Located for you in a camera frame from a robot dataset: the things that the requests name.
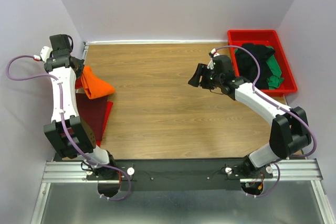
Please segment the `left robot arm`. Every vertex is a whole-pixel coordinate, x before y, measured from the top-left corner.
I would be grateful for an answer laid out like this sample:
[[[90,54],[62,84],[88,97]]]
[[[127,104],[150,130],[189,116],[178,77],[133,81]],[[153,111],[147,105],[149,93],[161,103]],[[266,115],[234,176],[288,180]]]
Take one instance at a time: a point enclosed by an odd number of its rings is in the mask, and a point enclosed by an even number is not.
[[[96,144],[93,130],[77,109],[75,81],[83,71],[83,60],[71,56],[73,39],[69,35],[52,35],[49,39],[51,47],[42,50],[41,57],[50,75],[54,108],[44,134],[61,158],[80,158],[83,170],[112,179],[117,174],[115,160]]]

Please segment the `orange t shirt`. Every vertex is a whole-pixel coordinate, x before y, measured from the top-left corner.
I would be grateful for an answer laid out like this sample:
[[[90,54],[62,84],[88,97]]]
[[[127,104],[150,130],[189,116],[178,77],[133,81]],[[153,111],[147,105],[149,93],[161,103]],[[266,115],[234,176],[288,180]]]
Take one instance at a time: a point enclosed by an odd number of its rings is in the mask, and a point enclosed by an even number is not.
[[[83,89],[88,99],[102,98],[115,93],[115,88],[99,79],[90,66],[84,66],[82,74],[75,82],[75,89]]]

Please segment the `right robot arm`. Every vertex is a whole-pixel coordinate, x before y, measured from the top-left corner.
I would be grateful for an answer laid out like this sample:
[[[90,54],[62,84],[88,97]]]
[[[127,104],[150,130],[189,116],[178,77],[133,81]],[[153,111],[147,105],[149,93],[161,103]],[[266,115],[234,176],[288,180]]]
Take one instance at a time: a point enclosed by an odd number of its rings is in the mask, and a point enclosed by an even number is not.
[[[244,176],[289,158],[312,142],[304,109],[286,106],[262,93],[246,78],[235,76],[227,55],[215,54],[209,64],[199,63],[188,84],[210,91],[219,88],[222,94],[248,106],[271,126],[269,142],[245,156],[238,165],[238,172]]]

